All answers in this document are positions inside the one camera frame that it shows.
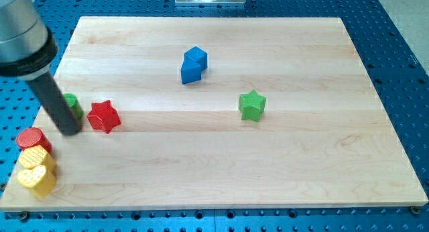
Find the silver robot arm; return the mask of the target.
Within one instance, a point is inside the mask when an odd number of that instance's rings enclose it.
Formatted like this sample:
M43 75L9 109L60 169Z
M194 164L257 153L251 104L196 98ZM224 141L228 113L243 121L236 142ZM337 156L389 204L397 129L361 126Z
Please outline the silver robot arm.
M49 72L57 52L32 0L1 0L1 76L35 80Z

